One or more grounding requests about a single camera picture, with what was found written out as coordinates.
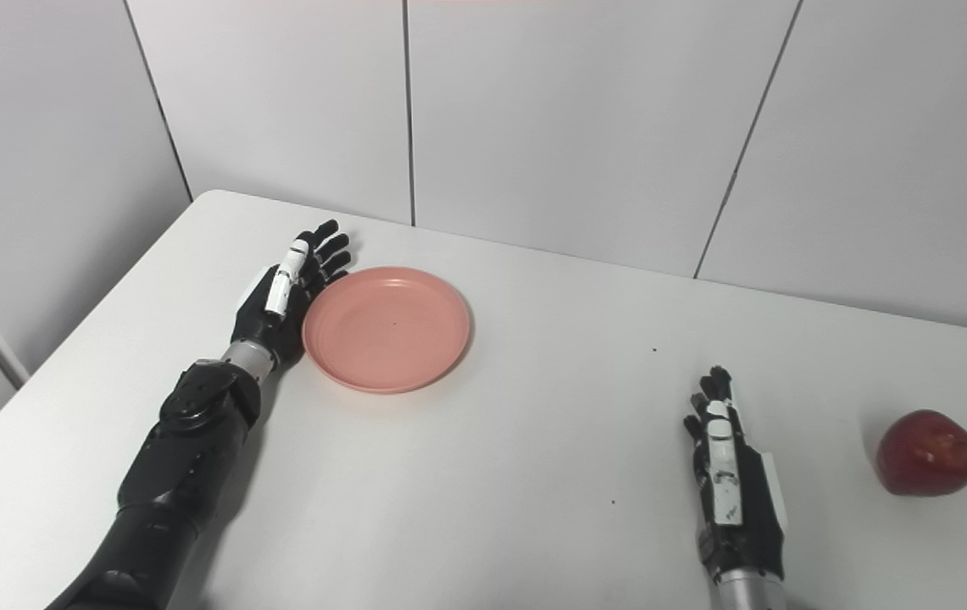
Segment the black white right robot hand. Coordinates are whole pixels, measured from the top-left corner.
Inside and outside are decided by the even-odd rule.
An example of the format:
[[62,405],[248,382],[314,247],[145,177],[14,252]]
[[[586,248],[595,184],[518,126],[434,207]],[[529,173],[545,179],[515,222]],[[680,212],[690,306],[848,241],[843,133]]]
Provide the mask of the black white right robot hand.
[[786,509],[776,463],[747,440],[730,371],[716,364],[683,420],[703,525],[697,552],[712,580],[737,570],[783,580]]

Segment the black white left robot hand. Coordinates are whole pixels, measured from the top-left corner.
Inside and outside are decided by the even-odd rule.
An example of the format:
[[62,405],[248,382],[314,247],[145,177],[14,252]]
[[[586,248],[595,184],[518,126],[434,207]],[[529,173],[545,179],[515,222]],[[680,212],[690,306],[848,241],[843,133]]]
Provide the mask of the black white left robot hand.
[[232,342],[251,342],[270,353],[274,367],[304,353],[303,323],[320,293],[348,275],[350,236],[335,219],[300,233],[280,263],[258,276],[236,310]]

